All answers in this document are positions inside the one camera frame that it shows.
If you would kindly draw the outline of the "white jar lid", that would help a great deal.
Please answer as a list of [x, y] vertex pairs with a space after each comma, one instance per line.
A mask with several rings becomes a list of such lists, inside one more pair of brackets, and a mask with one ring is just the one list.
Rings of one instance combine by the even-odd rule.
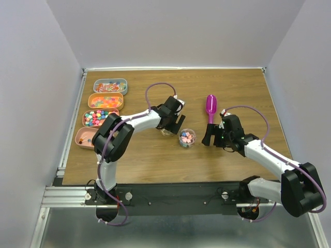
[[166, 137], [171, 137], [171, 136], [173, 136], [174, 135], [174, 133], [172, 133], [171, 131], [168, 131], [168, 130], [166, 130], [166, 129], [161, 129], [161, 134], [163, 135], [163, 136], [166, 136]]

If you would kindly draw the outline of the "pink tray of lollipops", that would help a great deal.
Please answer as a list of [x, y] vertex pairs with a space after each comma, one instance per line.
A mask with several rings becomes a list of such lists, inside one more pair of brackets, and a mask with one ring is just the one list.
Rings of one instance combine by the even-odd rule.
[[91, 127], [82, 127], [78, 130], [74, 141], [75, 143], [85, 149], [94, 149], [94, 145], [92, 144], [92, 138], [96, 134], [98, 129], [96, 128], [91, 128]]

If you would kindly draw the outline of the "magenta plastic scoop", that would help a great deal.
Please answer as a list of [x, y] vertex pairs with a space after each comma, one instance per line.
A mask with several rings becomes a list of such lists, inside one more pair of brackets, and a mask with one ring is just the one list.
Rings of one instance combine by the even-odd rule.
[[205, 110], [208, 115], [208, 124], [213, 124], [214, 115], [217, 111], [217, 98], [214, 95], [208, 95], [206, 98]]

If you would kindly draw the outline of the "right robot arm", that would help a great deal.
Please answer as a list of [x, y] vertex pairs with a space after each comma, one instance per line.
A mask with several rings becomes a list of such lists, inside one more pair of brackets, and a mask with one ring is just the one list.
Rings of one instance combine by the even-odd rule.
[[324, 193], [316, 167], [299, 163], [274, 151], [254, 134], [246, 134], [236, 115], [224, 114], [217, 125], [208, 123], [202, 144], [231, 148], [269, 170], [277, 181], [251, 176], [239, 183], [238, 197], [243, 202], [264, 198], [280, 203], [294, 217], [307, 212], [318, 213], [326, 207]]

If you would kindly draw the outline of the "pink tray of candies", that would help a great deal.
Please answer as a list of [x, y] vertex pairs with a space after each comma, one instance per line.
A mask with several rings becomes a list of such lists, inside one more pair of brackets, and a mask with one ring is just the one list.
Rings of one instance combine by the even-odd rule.
[[100, 108], [86, 111], [82, 117], [82, 124], [84, 127], [99, 128], [112, 113], [119, 115], [119, 110], [116, 108]]

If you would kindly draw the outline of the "clear plastic jar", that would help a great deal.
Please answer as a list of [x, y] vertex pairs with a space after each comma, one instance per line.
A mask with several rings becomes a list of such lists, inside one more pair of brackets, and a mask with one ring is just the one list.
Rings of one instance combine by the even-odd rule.
[[196, 133], [192, 129], [182, 129], [178, 135], [179, 145], [190, 148], [196, 141]]

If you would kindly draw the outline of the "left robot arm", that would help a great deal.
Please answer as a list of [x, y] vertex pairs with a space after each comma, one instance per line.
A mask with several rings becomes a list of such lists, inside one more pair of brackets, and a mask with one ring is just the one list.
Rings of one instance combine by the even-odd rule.
[[184, 122], [181, 111], [185, 101], [168, 97], [165, 103], [129, 116], [111, 114], [92, 138], [97, 156], [97, 198], [103, 204], [114, 200], [117, 161], [125, 153], [132, 136], [147, 129], [166, 130], [177, 134]]

